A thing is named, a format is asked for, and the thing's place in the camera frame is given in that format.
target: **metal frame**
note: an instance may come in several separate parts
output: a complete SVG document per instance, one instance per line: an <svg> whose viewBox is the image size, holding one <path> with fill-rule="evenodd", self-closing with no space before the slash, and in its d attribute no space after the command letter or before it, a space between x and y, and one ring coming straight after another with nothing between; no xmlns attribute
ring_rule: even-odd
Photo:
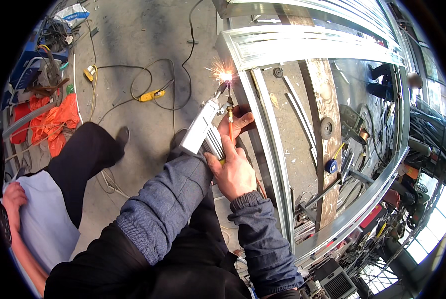
<svg viewBox="0 0 446 299"><path fill-rule="evenodd" d="M352 58L404 65L389 49L353 34L302 25L251 26L220 33L215 44L234 71L312 58Z"/></svg>
<svg viewBox="0 0 446 299"><path fill-rule="evenodd" d="M386 40L400 51L392 23L378 0L212 0L221 18L258 14L310 17L331 21Z"/></svg>
<svg viewBox="0 0 446 299"><path fill-rule="evenodd" d="M20 118L18 121L11 124L9 127L4 128L4 131L2 133L2 138L3 139L9 138L10 135L13 132L15 132L18 128L22 127L25 123L28 123L29 121L31 121L35 117L39 116L40 114L47 112L48 110L52 109L53 107L56 107L58 103L59 103L59 101L54 100L53 102L48 103L45 106L40 107L39 109L30 112L29 114Z"/></svg>
<svg viewBox="0 0 446 299"><path fill-rule="evenodd" d="M232 84L238 103L248 105L255 116L257 130L250 130L250 140L267 190L278 208L281 232L290 243L296 264L310 266L324 256L371 212L391 186L399 163L408 152L410 108L409 90L400 89L402 102L396 106L394 156L379 178L350 207L314 236L295 245L284 151L274 118L268 90L258 69L260 66L310 58L353 58L398 65L397 87L403 86L406 72L401 56L385 47L355 35L324 28L299 25L245 27L220 33L216 50L222 61L233 63L238 77ZM327 246L334 238L337 240Z"/></svg>
<svg viewBox="0 0 446 299"><path fill-rule="evenodd" d="M279 174L278 190L280 191L280 200L278 205L279 219L281 222L281 230L285 231L289 240L289 249L294 252L294 225L293 225L293 201L291 196L291 188L289 186L289 177L286 169L283 143L279 134L276 116L274 115L273 105L269 98L268 88L265 79L261 73L261 69L250 70L251 77L254 80L256 90L260 96L260 101L265 108L266 121L268 122L268 139L274 150L276 171Z"/></svg>

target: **steel bar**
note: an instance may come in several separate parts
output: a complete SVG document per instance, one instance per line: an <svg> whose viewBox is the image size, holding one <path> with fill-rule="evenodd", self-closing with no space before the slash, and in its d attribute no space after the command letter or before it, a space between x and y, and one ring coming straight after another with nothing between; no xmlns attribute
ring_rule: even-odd
<svg viewBox="0 0 446 299"><path fill-rule="evenodd" d="M404 67L398 67L397 74L394 74L396 79L401 82L406 80L406 70ZM342 214L332 221L329 225L322 228L322 230L315 233L309 239L303 241L296 246L296 265L308 267L314 260L324 256L332 248L334 248L340 241L347 237L359 223L369 215L371 210L377 205L382 196L391 187L397 167L400 162L404 160L406 154L409 152L407 146L409 140L409 123L410 123L410 101L409 89L402 88L401 98L395 99L396 106L396 130L394 138L394 155L381 175L376 181L360 196L354 203L345 209ZM328 246L328 242L337 238L337 240Z"/></svg>
<svg viewBox="0 0 446 299"><path fill-rule="evenodd" d="M276 158L276 166L278 173L281 177L279 188L282 191L283 198L281 199L281 210L279 211L279 217L285 220L285 230L289 241L289 249L294 252L294 226L293 226L293 203L291 200L291 188L289 186L289 177L286 170L286 161L284 156L283 143L281 142L281 136L279 134L278 124L276 122L276 116L273 111L273 104L269 98L268 88L266 87L265 79L261 73L261 69L252 69L251 75L254 79L256 89L258 90L260 101L266 109L266 117L269 125L270 140L275 149L274 157Z"/></svg>
<svg viewBox="0 0 446 299"><path fill-rule="evenodd" d="M353 34L302 25L262 25L226 30L216 41L235 71L311 58L352 58L404 65L393 51Z"/></svg>
<svg viewBox="0 0 446 299"><path fill-rule="evenodd" d="M28 123L35 117L39 116L40 114L47 112L48 110L52 109L53 107L57 106L58 101L54 100L52 103L48 103L47 105L40 107L37 110L34 110L30 112L29 114L25 115L21 119L14 122L11 126L4 129L4 132L2 133L2 138L7 139L10 137L10 135L15 132L17 129L22 127L25 123Z"/></svg>
<svg viewBox="0 0 446 299"><path fill-rule="evenodd" d="M390 21L376 0L212 0L222 18L257 14L311 17L331 21L370 36L378 35L400 50Z"/></svg>
<svg viewBox="0 0 446 299"><path fill-rule="evenodd" d="M336 185L339 184L340 182L341 182L341 179L340 179L340 178L337 179L337 180L335 180L334 182L332 182L332 183L328 186L328 188L326 188L326 190L324 190L321 194L318 194L318 195L317 195L315 198L313 198L312 200L308 201L304 206L305 206L305 207L309 207L310 205L314 204L316 201L322 199L322 197L323 197L324 195L326 195L329 191L331 191L331 190L334 188L334 186L336 186Z"/></svg>
<svg viewBox="0 0 446 299"><path fill-rule="evenodd" d="M316 137L314 137L314 131L311 127L310 119L308 118L308 115L306 114L306 111L304 111L303 105L301 104L301 100L298 97L298 93L296 93L296 90L294 89L293 85L291 84L291 81L287 76L283 76L284 82L286 83L286 86L288 87L289 91L294 96L294 100L296 101L296 104L298 105L299 111L301 112L301 115L303 116L303 120L306 123L305 129L307 130L306 133L309 132L309 136L312 139L312 145L314 147L314 144L316 143Z"/></svg>
<svg viewBox="0 0 446 299"><path fill-rule="evenodd" d="M314 132L308 128L308 123L306 123L306 121L304 120L304 117L302 116L301 110L299 109L298 105L296 104L293 96L291 95L291 93L286 93L289 102L291 103L291 105L293 106L293 109L296 111L296 115L299 119L299 122L301 123L302 127L304 128L304 132L306 133L306 136L308 137L308 140L310 142L310 146L311 146L311 156L313 158L313 162L314 165L316 166L316 170L318 169L318 159L316 159L316 145L315 145L315 141L314 139L312 139L311 137L311 133L314 136Z"/></svg>
<svg viewBox="0 0 446 299"><path fill-rule="evenodd" d="M394 172L405 157L406 152L409 152L409 147L406 147L399 156L394 157L383 170L378 180L351 206L346 208L338 218L296 246L295 264L297 266L302 266L303 268L311 266L315 260L323 257L350 235L354 228L369 215L389 189L396 177ZM336 241L328 244L334 238L336 238Z"/></svg>

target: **wrist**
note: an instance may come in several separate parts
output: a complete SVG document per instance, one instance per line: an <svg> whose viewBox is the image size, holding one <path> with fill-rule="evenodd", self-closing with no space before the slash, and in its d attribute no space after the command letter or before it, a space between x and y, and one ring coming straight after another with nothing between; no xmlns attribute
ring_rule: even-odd
<svg viewBox="0 0 446 299"><path fill-rule="evenodd" d="M230 203L230 208L233 212L236 212L237 210L241 210L242 208L254 207L266 201L269 201L269 199L264 199L261 196L261 193L259 193L258 191L251 191L238 196L235 200L233 200Z"/></svg>

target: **orange hose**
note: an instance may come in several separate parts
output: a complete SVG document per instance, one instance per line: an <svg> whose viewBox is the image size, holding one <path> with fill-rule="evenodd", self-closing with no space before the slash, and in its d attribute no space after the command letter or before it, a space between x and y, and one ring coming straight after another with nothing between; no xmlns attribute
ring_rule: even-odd
<svg viewBox="0 0 446 299"><path fill-rule="evenodd" d="M234 138L233 138L233 123L229 123L230 124L230 139L231 142L234 144Z"/></svg>

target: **forearm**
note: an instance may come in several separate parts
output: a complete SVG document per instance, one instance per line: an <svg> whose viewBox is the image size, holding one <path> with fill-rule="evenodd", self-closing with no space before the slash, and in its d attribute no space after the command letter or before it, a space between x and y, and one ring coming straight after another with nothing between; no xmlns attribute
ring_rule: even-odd
<svg viewBox="0 0 446 299"><path fill-rule="evenodd" d="M47 280L48 274L43 270L37 260L35 260L25 243L23 243L20 233L11 230L11 235L11 248L13 253L15 254L22 267L25 269L25 272L27 272L28 277L30 277L39 293L43 296L45 290L45 281Z"/></svg>
<svg viewBox="0 0 446 299"><path fill-rule="evenodd" d="M300 287L303 278L294 266L288 241L275 227L271 201L253 191L232 201L230 207L233 214L228 220L239 225L238 238L256 294L261 298Z"/></svg>
<svg viewBox="0 0 446 299"><path fill-rule="evenodd" d="M202 155L183 155L166 163L160 174L123 205L118 226L150 265L170 251L171 243L206 196L212 178Z"/></svg>

